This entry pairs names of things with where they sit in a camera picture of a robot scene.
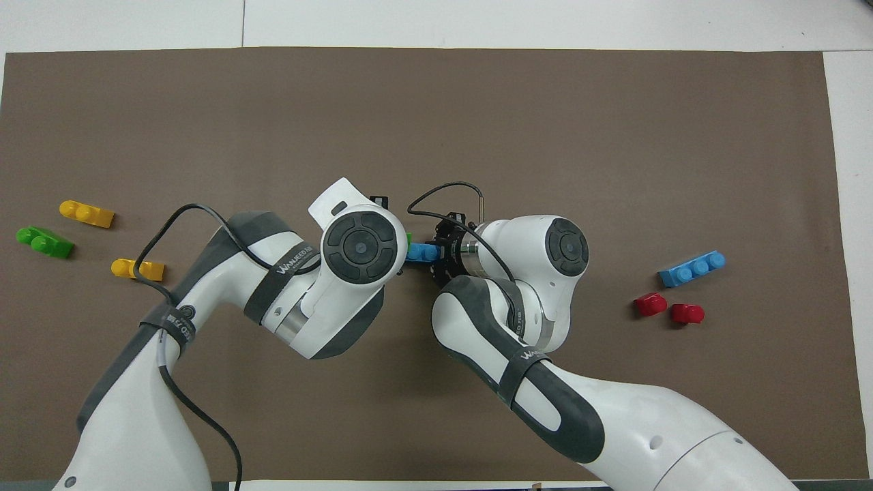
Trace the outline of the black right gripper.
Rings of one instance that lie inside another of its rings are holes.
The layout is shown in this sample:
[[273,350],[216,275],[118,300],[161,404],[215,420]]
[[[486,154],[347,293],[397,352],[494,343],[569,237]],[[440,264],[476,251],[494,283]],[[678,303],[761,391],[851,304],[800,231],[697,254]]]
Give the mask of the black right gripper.
[[[377,206],[387,209],[389,208],[389,198],[387,196],[369,196],[369,199]],[[440,222],[434,228],[434,236],[442,237],[443,262],[434,262],[431,265],[431,273],[439,287],[444,287],[452,278],[456,276],[470,276],[470,271],[462,264],[461,245],[464,238],[467,236],[468,227],[467,215],[465,213],[437,213],[436,217]]]

